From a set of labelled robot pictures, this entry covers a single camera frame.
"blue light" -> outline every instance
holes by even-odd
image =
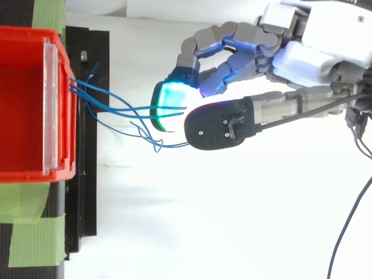
[[[201,99],[200,91],[183,83],[166,83],[162,85],[159,94],[158,106],[187,107],[197,99]],[[174,113],[169,109],[158,109],[158,116]],[[179,126],[180,117],[158,119],[159,125],[166,131],[174,131]]]

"bolt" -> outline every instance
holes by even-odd
[[[85,63],[86,61],[88,61],[88,54],[86,51],[82,51],[80,53],[80,60]]]

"black cable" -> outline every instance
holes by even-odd
[[[349,213],[349,216],[346,220],[346,223],[344,225],[344,227],[342,228],[342,231],[337,239],[337,242],[336,242],[336,245],[335,245],[335,248],[333,249],[333,253],[332,253],[332,257],[331,257],[331,262],[330,262],[330,266],[328,268],[328,275],[327,275],[327,279],[330,279],[331,278],[331,273],[332,273],[332,267],[333,267],[333,263],[334,263],[334,260],[335,260],[335,257],[336,257],[336,253],[337,253],[337,249],[341,243],[341,240],[342,240],[342,237],[344,236],[345,232],[346,232],[346,229],[348,228],[349,224],[350,224],[350,221],[359,205],[359,202],[360,200],[362,199],[362,197],[364,196],[364,194],[367,192],[367,190],[370,188],[370,185],[372,184],[372,177],[371,179],[369,179],[368,183],[366,184],[366,186],[364,186],[364,188],[362,189],[362,191],[360,192],[359,196],[357,197],[355,203],[354,203],[354,206],[352,208],[352,210],[350,211]]]
[[[366,151],[370,154],[370,156],[371,156],[371,158],[372,158],[372,151],[371,151],[371,149],[369,149],[369,148],[367,147],[367,145],[363,142],[362,139],[360,139],[359,141],[360,141],[360,143],[362,144],[362,146],[366,149]]]
[[[332,109],[332,108],[334,108],[336,106],[339,106],[339,105],[342,105],[344,103],[351,102],[351,101],[354,101],[356,99],[367,98],[367,97],[368,97],[367,94],[357,94],[357,95],[349,96],[349,97],[346,97],[346,98],[342,98],[342,99],[337,100],[333,103],[329,103],[328,105],[321,106],[320,108],[313,109],[313,110],[310,110],[308,112],[303,112],[303,113],[300,113],[298,115],[287,117],[285,119],[274,121],[274,122],[271,122],[271,123],[268,123],[268,124],[265,124],[265,125],[261,125],[260,127],[257,128],[257,130],[263,131],[263,130],[266,130],[266,129],[269,129],[269,128],[277,127],[279,125],[287,124],[287,123],[297,121],[297,120],[300,120],[300,119],[303,119],[303,118],[306,118],[306,117],[317,115],[318,113],[325,112],[326,110]]]
[[[225,47],[224,47],[224,50],[225,50],[225,51],[230,51],[230,52],[232,52],[232,53],[236,53],[236,49],[229,48],[228,46],[225,46]]]
[[[351,128],[350,130],[351,130],[351,132],[353,133],[353,136],[354,136],[354,142],[355,142],[356,147],[359,149],[359,151],[360,151],[364,156],[366,156],[366,157],[368,157],[369,159],[372,160],[372,156],[369,156],[369,155],[368,155],[367,153],[365,153],[365,152],[362,150],[362,148],[360,147],[360,145],[359,145],[359,143],[358,143],[358,139],[356,138],[356,133],[355,133],[354,129]]]

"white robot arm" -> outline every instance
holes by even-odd
[[[169,92],[162,96],[172,83],[198,90],[204,100],[189,109],[184,128],[188,142],[203,150],[237,146],[291,117],[337,115],[347,107],[369,112],[372,101],[365,83],[372,84],[372,47],[366,34],[371,27],[372,12],[346,2],[270,4],[255,25],[228,22],[186,39],[176,68],[156,86],[152,105],[175,100]],[[200,59],[224,49],[234,54],[218,68],[199,73]],[[229,84],[259,76],[297,90],[222,101]],[[153,121],[158,130],[167,131],[166,124]]]

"red plastic bin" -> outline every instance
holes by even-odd
[[[75,175],[76,96],[53,30],[0,26],[0,183]]]

